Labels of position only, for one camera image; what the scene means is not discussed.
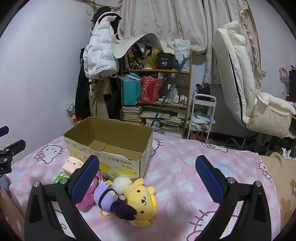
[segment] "open cardboard box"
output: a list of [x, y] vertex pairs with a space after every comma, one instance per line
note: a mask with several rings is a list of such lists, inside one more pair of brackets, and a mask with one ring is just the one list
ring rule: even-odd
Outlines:
[[118, 120], [88, 117], [64, 134], [71, 156], [85, 162], [90, 155], [111, 175], [143, 177], [152, 155], [153, 128]]

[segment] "yellow plush dog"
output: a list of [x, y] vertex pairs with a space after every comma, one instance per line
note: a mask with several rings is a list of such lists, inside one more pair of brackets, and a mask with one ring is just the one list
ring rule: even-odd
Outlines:
[[155, 200], [154, 187], [145, 187], [144, 179], [137, 179], [132, 185], [126, 187], [123, 195], [126, 203], [132, 206], [137, 214], [135, 220], [130, 223], [135, 227], [145, 228], [150, 225], [150, 220], [157, 214], [157, 205]]

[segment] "curtain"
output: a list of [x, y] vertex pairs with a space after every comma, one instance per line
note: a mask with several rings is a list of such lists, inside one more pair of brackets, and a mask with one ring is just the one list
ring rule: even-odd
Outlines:
[[120, 0], [120, 4], [120, 39], [152, 32], [171, 48], [175, 39], [186, 39], [196, 53], [205, 53], [208, 40], [202, 0]]
[[247, 51], [255, 77], [255, 86], [257, 88], [261, 87], [262, 74], [258, 39], [247, 9], [248, 4], [246, 0], [204, 0], [208, 44], [203, 82], [221, 84], [217, 59], [212, 49], [213, 36], [218, 28], [222, 28], [229, 22], [238, 21], [245, 35], [248, 36]]

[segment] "white fur ball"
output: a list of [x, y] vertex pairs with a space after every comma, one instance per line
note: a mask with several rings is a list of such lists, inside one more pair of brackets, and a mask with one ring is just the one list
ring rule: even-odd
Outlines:
[[113, 180], [113, 185], [111, 186], [118, 195], [122, 195], [124, 189], [131, 185], [133, 182], [128, 177], [117, 177]]

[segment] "metal screw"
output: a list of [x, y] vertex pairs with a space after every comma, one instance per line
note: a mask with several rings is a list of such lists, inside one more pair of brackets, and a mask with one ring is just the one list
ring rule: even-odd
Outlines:
[[230, 184], [235, 183], [235, 179], [234, 179], [233, 177], [229, 177], [229, 178], [227, 178], [227, 181], [228, 181]]
[[36, 188], [36, 187], [38, 187], [40, 185], [40, 182], [39, 181], [37, 181], [37, 182], [34, 182], [34, 184], [33, 184], [33, 186]]
[[60, 182], [61, 184], [65, 184], [67, 181], [68, 181], [68, 179], [64, 177], [64, 178], [62, 178], [59, 182]]
[[261, 186], [262, 186], [262, 183], [259, 182], [259, 181], [256, 181], [256, 182], [255, 182], [255, 185], [256, 185], [257, 187], [261, 187]]

